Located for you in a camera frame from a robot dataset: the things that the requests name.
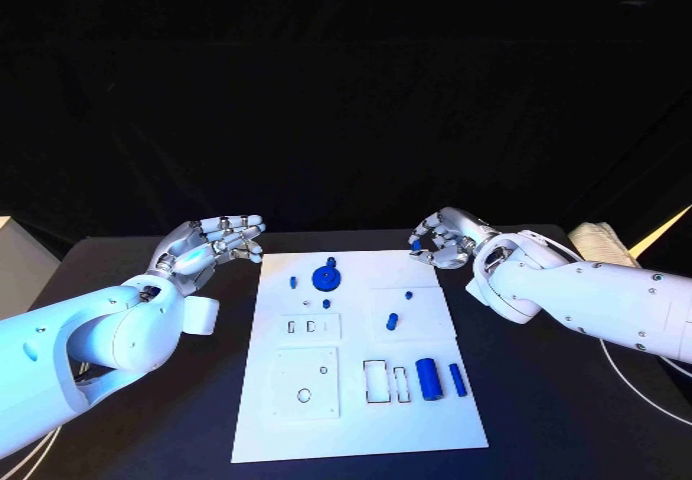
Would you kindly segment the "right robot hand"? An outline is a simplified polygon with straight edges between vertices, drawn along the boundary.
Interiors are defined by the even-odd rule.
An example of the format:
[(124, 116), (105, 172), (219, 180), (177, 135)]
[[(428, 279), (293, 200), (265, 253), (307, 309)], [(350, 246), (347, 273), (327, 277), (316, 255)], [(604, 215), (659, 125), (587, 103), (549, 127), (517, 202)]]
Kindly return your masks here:
[(444, 207), (415, 227), (409, 257), (438, 269), (461, 268), (500, 232), (474, 215)]

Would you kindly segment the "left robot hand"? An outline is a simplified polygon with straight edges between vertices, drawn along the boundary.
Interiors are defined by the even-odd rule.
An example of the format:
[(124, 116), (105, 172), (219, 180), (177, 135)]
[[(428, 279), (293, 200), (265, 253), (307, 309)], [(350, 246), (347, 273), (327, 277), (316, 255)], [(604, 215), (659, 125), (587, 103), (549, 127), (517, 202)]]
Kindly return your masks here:
[(200, 290), (219, 265), (233, 260), (262, 261), (255, 238), (264, 231), (259, 215), (184, 222), (160, 241), (147, 274), (166, 279), (187, 297)]

